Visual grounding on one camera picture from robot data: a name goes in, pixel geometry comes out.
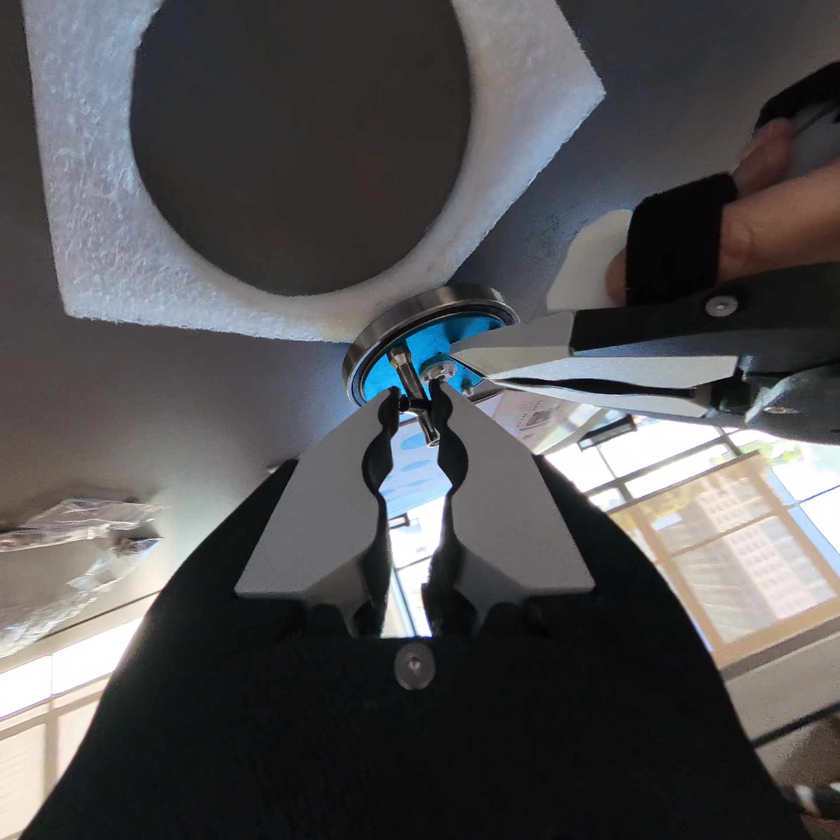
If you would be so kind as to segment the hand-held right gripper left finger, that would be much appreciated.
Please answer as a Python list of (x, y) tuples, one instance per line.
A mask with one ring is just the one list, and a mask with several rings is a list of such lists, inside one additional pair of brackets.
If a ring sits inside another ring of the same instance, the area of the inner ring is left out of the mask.
[(352, 635), (382, 633), (392, 574), (381, 487), (400, 393), (388, 388), (300, 456), (236, 587), (244, 599), (336, 607)]

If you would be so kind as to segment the metal cross wrench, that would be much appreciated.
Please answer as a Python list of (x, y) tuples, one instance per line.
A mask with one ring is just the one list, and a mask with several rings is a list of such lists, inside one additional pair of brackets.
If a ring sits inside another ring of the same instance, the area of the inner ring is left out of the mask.
[(415, 370), (410, 350), (404, 343), (398, 343), (387, 351), (386, 357), (404, 391), (398, 403), (400, 413), (414, 415), (425, 437), (426, 446), (437, 447), (439, 433), (432, 418), (432, 402)]

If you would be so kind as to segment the large glass window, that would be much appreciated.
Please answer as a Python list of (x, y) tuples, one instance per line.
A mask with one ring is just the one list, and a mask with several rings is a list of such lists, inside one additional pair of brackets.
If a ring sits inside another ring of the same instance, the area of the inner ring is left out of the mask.
[(2, 673), (1, 838), (17, 838), (67, 770), (141, 620)]
[(547, 456), (648, 557), (720, 667), (838, 618), (837, 446), (609, 413)]

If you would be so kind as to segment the clear plastic parts bag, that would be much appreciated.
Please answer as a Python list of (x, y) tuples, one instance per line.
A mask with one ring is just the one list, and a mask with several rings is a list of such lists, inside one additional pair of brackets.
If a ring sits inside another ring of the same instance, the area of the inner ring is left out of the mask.
[(21, 603), (2, 604), (1, 658), (14, 655), (77, 616), (128, 578), (161, 542), (159, 537), (121, 539), (83, 574), (63, 583), (56, 593), (29, 597)]
[(130, 532), (152, 522), (165, 506), (69, 498), (1, 534), (1, 552), (42, 549)]

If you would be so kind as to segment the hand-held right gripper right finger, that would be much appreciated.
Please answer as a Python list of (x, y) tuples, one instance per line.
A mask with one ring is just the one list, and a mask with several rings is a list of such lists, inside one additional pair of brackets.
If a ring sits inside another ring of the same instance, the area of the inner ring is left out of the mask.
[(530, 451), (450, 385), (430, 387), (437, 462), (451, 484), (423, 586), (432, 634), (474, 634), (498, 605), (592, 592)]

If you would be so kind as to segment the white foam block round hole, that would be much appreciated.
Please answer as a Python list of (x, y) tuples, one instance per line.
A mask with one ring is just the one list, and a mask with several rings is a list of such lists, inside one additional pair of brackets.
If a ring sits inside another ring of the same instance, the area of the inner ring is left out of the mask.
[(454, 193), (393, 267), (284, 297), (213, 267), (165, 222), (130, 141), (135, 50), (161, 2), (22, 2), (41, 172), (61, 298), (78, 319), (348, 342), (439, 288), (604, 99), (555, 2), (454, 2), (474, 71), (474, 121)]

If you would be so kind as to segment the blue round bearing plate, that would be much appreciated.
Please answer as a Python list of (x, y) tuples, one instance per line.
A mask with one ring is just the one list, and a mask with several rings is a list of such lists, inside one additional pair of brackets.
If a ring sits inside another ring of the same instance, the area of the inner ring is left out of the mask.
[(349, 398), (362, 406), (390, 387), (404, 389), (388, 352), (408, 349), (417, 375), (451, 363), (450, 348), (461, 340), (519, 323), (496, 290), (458, 284), (427, 290), (385, 310), (351, 344), (343, 361)]

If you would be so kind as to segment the person's left hand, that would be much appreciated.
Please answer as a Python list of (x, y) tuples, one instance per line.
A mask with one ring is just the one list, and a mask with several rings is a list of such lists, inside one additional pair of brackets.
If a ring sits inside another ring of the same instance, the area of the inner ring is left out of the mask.
[(733, 171), (738, 199), (722, 210), (717, 281), (839, 260), (839, 161), (790, 180), (795, 126), (766, 123)]

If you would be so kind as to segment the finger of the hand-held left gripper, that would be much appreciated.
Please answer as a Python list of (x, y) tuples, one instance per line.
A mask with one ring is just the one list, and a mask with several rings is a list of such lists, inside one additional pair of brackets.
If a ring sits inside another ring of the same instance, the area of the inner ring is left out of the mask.
[(699, 419), (711, 409), (713, 382), (677, 387), (638, 385), (592, 378), (560, 379), (489, 378), (489, 382), (508, 389), (556, 396), (573, 403), (613, 408), (646, 416)]
[(688, 391), (731, 377), (731, 355), (585, 356), (571, 348), (574, 312), (483, 332), (451, 346), (452, 358), (498, 384), (573, 391)]

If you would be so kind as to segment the white instruction booklet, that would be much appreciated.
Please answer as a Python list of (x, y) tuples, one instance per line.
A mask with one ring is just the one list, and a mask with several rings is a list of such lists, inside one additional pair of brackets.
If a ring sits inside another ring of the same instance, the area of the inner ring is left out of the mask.
[[(507, 433), (535, 454), (573, 435), (593, 409), (555, 397), (520, 391), (485, 394), (475, 402)], [(392, 439), (393, 468), (380, 492), (389, 519), (443, 497), (450, 488), (438, 467), (436, 448), (426, 444), (416, 419), (402, 423)]]

